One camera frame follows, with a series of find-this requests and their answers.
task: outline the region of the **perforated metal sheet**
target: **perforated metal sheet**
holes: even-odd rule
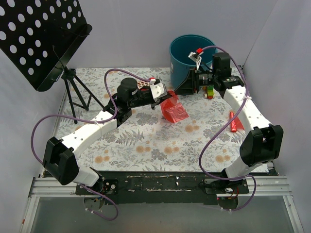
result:
[[[38,91],[62,73],[57,56],[66,65],[91,29],[77,0],[0,0],[0,48]]]

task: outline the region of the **small toy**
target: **small toy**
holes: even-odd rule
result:
[[[214,97],[214,86],[204,86],[203,90],[206,90],[204,93],[204,98],[211,100]]]

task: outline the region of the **glass panel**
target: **glass panel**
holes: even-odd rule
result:
[[[119,209],[119,217],[109,222],[86,211],[83,198],[40,198],[31,232],[294,232],[283,197],[254,197],[246,208],[231,214],[198,203],[121,204]],[[111,205],[102,211],[108,216],[115,213]]]

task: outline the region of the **cable tie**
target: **cable tie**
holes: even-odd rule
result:
[[[250,96],[244,96],[242,100],[244,100],[244,99],[251,100],[252,97],[250,97]]]

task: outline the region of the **table surface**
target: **table surface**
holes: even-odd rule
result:
[[[104,74],[108,68],[80,68],[77,76],[94,95],[106,105],[109,96],[104,87]],[[172,89],[169,68],[125,68],[142,78],[156,77]],[[107,82],[111,93],[116,93],[120,81],[129,75],[111,72]],[[82,96],[87,101],[88,93],[77,83]],[[79,99],[70,88],[72,100]],[[189,114],[189,118],[176,124],[169,123],[162,115],[160,106],[151,110],[149,106],[132,110],[132,116],[119,128],[105,134],[81,155],[78,164],[91,166],[96,170],[114,171],[201,171],[199,155],[215,133],[229,120],[230,106],[214,91],[214,98],[203,98],[203,91],[190,96],[179,96],[179,101]],[[78,118],[93,119],[101,107],[92,99],[89,111],[75,106]],[[72,115],[68,98],[63,114]],[[61,138],[79,129],[84,124],[74,124],[62,118],[57,127],[56,137]],[[239,156],[239,148],[245,138],[240,130],[232,133],[229,128],[220,134],[206,150],[202,164],[208,171],[220,172]],[[262,165],[255,172],[268,172]]]

